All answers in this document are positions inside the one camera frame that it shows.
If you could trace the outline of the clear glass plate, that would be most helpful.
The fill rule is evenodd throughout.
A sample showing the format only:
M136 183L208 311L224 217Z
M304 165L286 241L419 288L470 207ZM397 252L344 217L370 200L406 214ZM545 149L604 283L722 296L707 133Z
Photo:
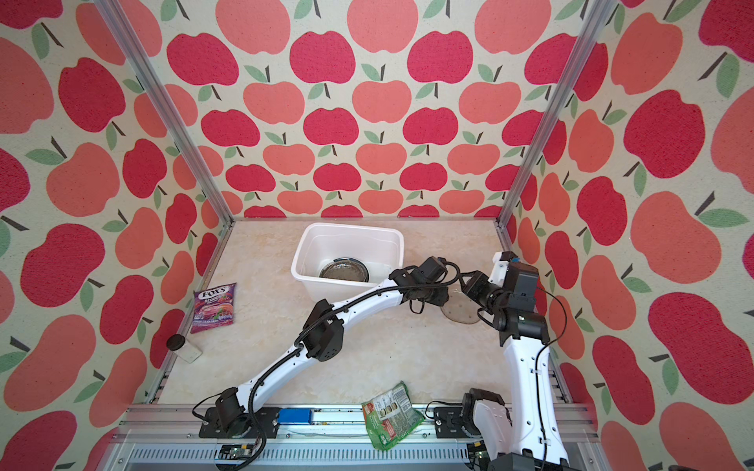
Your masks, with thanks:
M448 301L441 307L443 315L452 322L473 325L480 321L479 306L459 290L449 292Z
M354 283L368 283L370 279L368 268L361 261L351 257L334 259L321 269L319 277Z

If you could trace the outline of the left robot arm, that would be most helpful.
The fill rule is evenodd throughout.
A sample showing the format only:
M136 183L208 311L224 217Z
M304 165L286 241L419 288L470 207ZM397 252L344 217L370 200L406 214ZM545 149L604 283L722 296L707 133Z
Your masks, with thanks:
M292 378L315 361L334 358L343 348L345 333L363 319L410 301L437 306L449 299L449 282L423 283L386 280L355 298L331 303L318 301L292 346L266 370L241 386L216 394L215 404L204 414L194 412L201 421L202 439L245 438L263 427L254 425L257 412Z

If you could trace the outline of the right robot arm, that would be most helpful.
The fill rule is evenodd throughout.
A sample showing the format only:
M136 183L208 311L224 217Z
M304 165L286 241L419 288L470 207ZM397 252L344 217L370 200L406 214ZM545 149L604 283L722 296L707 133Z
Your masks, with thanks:
M549 380L550 336L534 311L535 281L494 283L469 274L463 293L493 316L503 358L512 378L510 405L486 392L472 392L471 423L481 435L488 470L569 470Z

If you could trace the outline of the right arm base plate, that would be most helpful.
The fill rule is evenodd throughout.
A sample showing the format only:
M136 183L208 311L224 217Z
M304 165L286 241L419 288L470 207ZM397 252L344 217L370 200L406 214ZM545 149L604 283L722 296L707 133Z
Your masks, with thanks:
M481 400L471 406L444 405L429 414L440 439L508 439L512 433L512 414L500 402Z

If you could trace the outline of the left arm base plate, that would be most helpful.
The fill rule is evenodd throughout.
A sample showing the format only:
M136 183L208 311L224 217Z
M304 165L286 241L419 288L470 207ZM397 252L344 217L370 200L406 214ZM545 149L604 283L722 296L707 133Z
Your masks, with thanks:
M198 437L200 439L251 440L257 438L259 431L262 431L267 439L276 439L280 427L278 419L281 411L282 409L278 407L263 407L255 413L255 423L247 420L247 414L243 413L226 431L221 425L216 408L210 407L206 411L206 421L202 422Z

